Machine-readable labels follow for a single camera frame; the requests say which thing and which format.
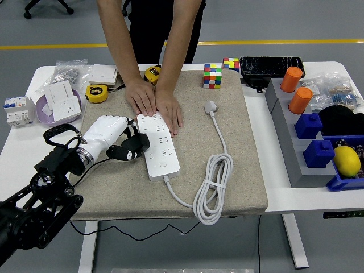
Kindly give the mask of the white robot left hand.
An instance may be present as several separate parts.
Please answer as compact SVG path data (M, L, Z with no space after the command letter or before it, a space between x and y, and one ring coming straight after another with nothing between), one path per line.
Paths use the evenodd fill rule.
M143 144L133 119L103 115L84 134L77 153L85 166L96 162L101 152L107 157L129 161L141 156Z

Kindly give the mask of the person's left hand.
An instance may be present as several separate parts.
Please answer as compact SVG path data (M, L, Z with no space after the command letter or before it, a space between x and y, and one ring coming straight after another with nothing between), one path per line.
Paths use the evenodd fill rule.
M171 137L178 135L179 128L183 127L183 114L179 101L173 94L173 90L156 87L155 101L157 111L163 117Z

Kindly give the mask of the person's right hand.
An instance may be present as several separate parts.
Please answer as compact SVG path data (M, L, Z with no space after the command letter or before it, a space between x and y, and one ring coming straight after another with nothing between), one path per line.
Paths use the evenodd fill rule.
M141 78L126 81L125 97L136 115L153 116L157 111L154 88Z

